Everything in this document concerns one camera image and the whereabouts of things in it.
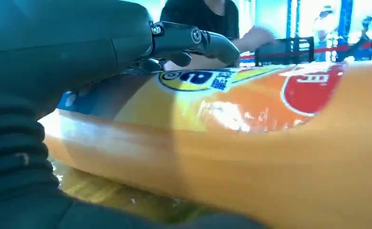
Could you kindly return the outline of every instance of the blue pillar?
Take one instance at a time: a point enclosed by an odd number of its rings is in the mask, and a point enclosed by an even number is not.
[[[294,34],[296,37],[300,36],[300,7],[301,7],[301,0],[297,0],[297,9],[296,9],[296,30]]]
[[[338,28],[338,35],[342,37],[342,39],[340,39],[340,42],[342,44],[348,43],[348,35],[350,32],[350,26],[351,26],[352,10],[353,10],[353,0],[342,0],[341,16],[340,16],[339,28]]]
[[[292,0],[287,0],[286,38],[289,38],[290,34],[291,34],[291,2],[292,2]]]

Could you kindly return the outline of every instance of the black chair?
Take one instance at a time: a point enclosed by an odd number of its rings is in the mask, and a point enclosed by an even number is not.
[[[263,45],[255,51],[255,66],[299,64],[314,61],[314,38],[277,39],[276,45]]]

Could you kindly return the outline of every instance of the person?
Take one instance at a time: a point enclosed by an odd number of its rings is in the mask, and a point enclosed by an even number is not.
[[[274,34],[261,26],[253,26],[239,37],[238,8],[232,0],[168,0],[160,21],[196,26],[201,30],[219,33],[230,39],[241,53],[255,51],[274,41]],[[193,55],[187,69],[218,69],[227,67],[217,59]],[[183,69],[173,62],[165,63],[166,70]]]
[[[323,6],[319,16],[314,21],[314,44],[316,49],[327,47],[327,37],[337,29],[334,10],[330,5]],[[315,61],[325,62],[326,52],[315,55]]]

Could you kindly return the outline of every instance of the human hand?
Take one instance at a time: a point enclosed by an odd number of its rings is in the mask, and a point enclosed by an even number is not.
[[[275,35],[263,26],[254,25],[241,39],[243,51],[254,51],[267,43],[275,43]]]

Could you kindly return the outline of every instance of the black t-shirt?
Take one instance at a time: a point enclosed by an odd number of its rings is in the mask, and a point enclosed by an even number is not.
[[[225,2],[225,15],[219,16],[203,0],[168,0],[162,9],[161,21],[192,25],[230,40],[238,39],[238,8],[232,0]]]

